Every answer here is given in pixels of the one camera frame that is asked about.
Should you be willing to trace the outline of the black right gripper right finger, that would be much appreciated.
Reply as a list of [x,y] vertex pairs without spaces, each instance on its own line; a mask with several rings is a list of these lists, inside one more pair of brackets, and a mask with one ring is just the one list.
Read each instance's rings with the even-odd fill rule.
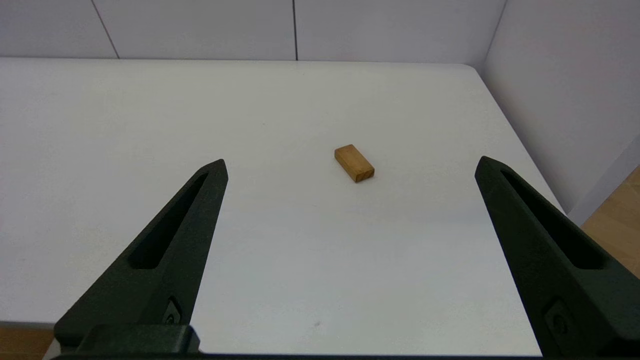
[[474,177],[542,355],[637,358],[637,276],[503,162]]

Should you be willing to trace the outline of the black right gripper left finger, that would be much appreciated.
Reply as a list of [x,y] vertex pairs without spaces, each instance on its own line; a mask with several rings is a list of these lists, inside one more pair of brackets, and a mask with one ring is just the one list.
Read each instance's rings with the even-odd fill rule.
[[95,326],[190,323],[229,176],[202,166],[54,326],[77,347]]

